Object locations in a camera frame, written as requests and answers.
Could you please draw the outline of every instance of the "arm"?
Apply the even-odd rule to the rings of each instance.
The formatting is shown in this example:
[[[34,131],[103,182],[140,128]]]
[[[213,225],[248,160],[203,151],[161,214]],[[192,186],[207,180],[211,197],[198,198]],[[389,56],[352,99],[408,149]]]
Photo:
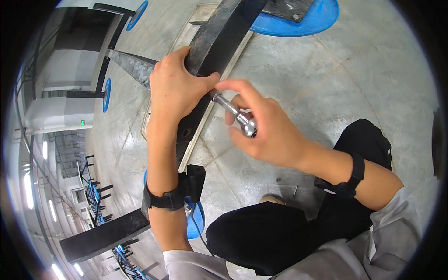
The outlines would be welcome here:
[[[271,98],[263,98],[248,81],[224,80],[216,84],[215,88],[239,92],[232,102],[239,108],[252,110],[258,124],[255,138],[243,136],[234,127],[228,130],[234,145],[249,156],[273,165],[295,168],[333,185],[349,180],[353,169],[353,160],[349,154],[327,149],[306,139],[280,105]],[[226,123],[233,123],[228,113]],[[387,205],[403,184],[391,171],[368,160],[364,161],[364,180],[357,186],[355,198],[364,206],[377,211]]]
[[[179,121],[188,115],[199,100],[219,81],[219,74],[195,77],[188,73],[184,59],[190,47],[166,56],[150,75],[151,118],[146,127],[148,138],[148,189],[163,196],[177,188],[176,134]],[[152,231],[163,251],[192,251],[187,239],[184,208],[168,211],[148,209]]]

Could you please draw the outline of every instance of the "black velcro strap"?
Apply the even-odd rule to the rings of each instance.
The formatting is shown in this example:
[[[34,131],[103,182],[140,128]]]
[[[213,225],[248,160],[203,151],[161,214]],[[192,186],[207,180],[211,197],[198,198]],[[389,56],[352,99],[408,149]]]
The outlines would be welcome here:
[[[365,164],[364,159],[358,154],[350,154],[353,159],[352,176],[348,182],[332,185],[329,182],[316,177],[314,185],[320,189],[325,190],[328,193],[336,194],[343,198],[352,198],[356,195],[356,187],[361,180],[364,180]]]
[[[355,188],[358,186],[359,182],[361,180],[364,180],[364,170],[365,170],[365,164],[364,159],[362,156],[358,154],[350,154],[353,159],[353,170],[352,170],[352,176],[350,177],[350,180],[347,182],[347,188],[348,191],[355,191]]]
[[[153,195],[148,189],[148,183],[145,184],[143,198],[148,208],[154,206],[156,208],[166,208],[168,211],[176,211],[184,206],[184,198],[187,191],[184,182],[184,180],[186,179],[186,175],[183,173],[179,173],[178,176],[179,185],[177,186],[177,188],[164,193],[163,196]]]

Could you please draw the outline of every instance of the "black pants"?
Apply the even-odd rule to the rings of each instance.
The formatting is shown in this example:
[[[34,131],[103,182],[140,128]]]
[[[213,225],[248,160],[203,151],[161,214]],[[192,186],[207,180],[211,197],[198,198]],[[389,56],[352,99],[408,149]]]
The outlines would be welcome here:
[[[367,120],[347,126],[334,149],[358,153],[392,170],[391,145]],[[221,215],[207,229],[207,246],[257,275],[273,276],[328,241],[350,240],[368,230],[372,212],[354,198],[326,194],[317,218],[308,222],[301,209],[264,202]]]

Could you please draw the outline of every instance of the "black device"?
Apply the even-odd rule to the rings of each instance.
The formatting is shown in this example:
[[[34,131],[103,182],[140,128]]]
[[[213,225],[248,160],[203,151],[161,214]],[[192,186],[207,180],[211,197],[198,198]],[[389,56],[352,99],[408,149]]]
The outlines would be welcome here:
[[[353,158],[353,171],[348,182],[332,185],[324,179],[316,177],[314,185],[330,194],[336,194],[345,198],[354,197],[356,195],[355,188],[358,186],[359,182],[364,179],[364,170],[366,167],[362,156],[355,153],[350,155]]]
[[[148,183],[145,184],[143,191],[143,200],[148,208],[166,208],[168,211],[181,209],[184,204],[184,198],[189,196],[192,203],[197,203],[201,198],[202,188],[205,181],[205,168],[199,165],[187,165],[187,172],[178,173],[179,184],[177,188],[164,193],[163,196],[155,196],[148,189]]]

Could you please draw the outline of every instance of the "concrete floor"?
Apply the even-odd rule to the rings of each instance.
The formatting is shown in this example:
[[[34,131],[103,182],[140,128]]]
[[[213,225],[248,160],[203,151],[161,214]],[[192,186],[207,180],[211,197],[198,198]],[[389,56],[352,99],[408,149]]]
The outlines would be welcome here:
[[[154,1],[138,24],[123,31],[116,50],[160,60],[191,14],[196,0]],[[332,147],[351,122],[365,118],[380,127],[392,144],[393,171],[415,195],[422,228],[431,216],[438,182],[431,161],[431,126],[438,106],[436,88],[412,30],[385,0],[339,0],[340,16],[330,29],[301,38],[254,34],[231,78],[248,78],[264,96],[276,99],[310,139]],[[94,151],[97,176],[113,184],[106,209],[115,217],[141,206],[142,176],[147,165],[140,126],[149,92],[114,62],[108,111],[95,106],[94,127],[87,142]],[[207,172],[201,202],[206,227],[219,215],[256,203],[272,193],[291,198],[308,218],[318,211],[323,191],[301,172],[254,160],[232,146],[224,110],[215,106],[190,158]],[[131,245],[130,257],[141,269],[166,276],[162,251],[152,231]],[[208,253],[200,240],[195,251]],[[262,279],[252,270],[228,263],[230,276]]]

